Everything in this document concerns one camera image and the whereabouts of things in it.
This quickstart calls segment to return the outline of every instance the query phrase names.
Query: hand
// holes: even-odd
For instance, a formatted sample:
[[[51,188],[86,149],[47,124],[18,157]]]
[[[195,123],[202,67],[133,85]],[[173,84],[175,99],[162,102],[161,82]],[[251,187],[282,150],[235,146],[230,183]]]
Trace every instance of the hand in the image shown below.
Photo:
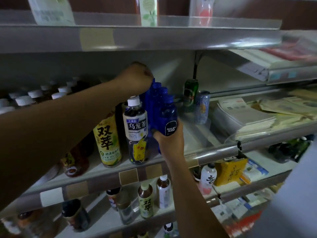
[[[129,98],[147,91],[152,84],[153,74],[146,65],[134,62],[114,80],[123,86],[123,91]]]
[[[157,140],[168,166],[185,161],[183,123],[179,119],[177,129],[171,136],[164,136],[159,131],[155,131],[153,137]]]

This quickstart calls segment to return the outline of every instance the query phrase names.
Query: silver can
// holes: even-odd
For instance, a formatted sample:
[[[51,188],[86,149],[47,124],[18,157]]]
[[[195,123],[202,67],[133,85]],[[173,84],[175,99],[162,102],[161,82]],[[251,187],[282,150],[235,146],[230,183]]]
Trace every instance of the silver can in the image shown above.
[[[195,103],[195,124],[205,124],[208,119],[209,110],[209,94],[208,91],[199,91],[196,96]]]

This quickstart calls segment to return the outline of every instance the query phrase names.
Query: forearm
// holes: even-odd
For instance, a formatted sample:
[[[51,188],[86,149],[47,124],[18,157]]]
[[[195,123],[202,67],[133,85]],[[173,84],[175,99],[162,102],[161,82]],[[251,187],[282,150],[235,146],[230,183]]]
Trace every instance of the forearm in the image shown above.
[[[228,238],[201,195],[183,157],[171,159],[174,205],[180,236],[183,238]]]
[[[0,209],[59,162],[131,95],[115,80],[0,116]]]

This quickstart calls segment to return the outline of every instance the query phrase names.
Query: blue bottle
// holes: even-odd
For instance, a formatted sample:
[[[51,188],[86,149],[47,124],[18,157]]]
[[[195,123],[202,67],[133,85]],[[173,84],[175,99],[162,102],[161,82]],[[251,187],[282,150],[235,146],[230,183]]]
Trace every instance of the blue bottle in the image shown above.
[[[153,87],[150,91],[150,98],[149,98],[149,107],[148,107],[148,111],[147,111],[147,117],[148,117],[148,122],[149,122],[149,126],[150,128],[153,127],[153,113],[154,113],[154,105],[155,105],[155,101],[157,98],[157,95],[159,94],[159,88],[162,86],[162,84],[160,82],[155,82],[153,84]]]
[[[173,99],[172,95],[164,95],[164,105],[159,112],[158,130],[165,136],[172,135],[177,129],[177,109]]]
[[[151,87],[144,93],[142,93],[140,95],[140,100],[142,102],[142,108],[144,108],[147,112],[149,112],[149,106],[150,106],[150,103],[149,103],[149,100],[150,100],[150,93],[151,93],[151,89],[153,88],[153,84],[155,83],[155,78],[153,78],[153,81],[152,81],[152,84],[151,84]]]
[[[154,115],[153,115],[153,128],[158,129],[158,120],[159,120],[159,112],[161,107],[163,107],[163,96],[167,94],[167,88],[166,87],[160,87],[158,89],[158,95],[156,97],[156,101],[154,104]]]

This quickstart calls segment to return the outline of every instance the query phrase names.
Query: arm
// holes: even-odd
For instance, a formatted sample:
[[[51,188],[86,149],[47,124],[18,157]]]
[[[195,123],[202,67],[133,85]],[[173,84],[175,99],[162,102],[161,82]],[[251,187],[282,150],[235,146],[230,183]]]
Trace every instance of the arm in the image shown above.
[[[178,120],[176,132],[164,136],[154,133],[162,156],[172,176],[174,205],[180,236],[183,238],[228,238],[201,195],[184,159],[183,124]]]
[[[149,89],[152,79],[146,66],[134,63],[107,83],[1,115],[0,210],[59,162],[117,104]]]

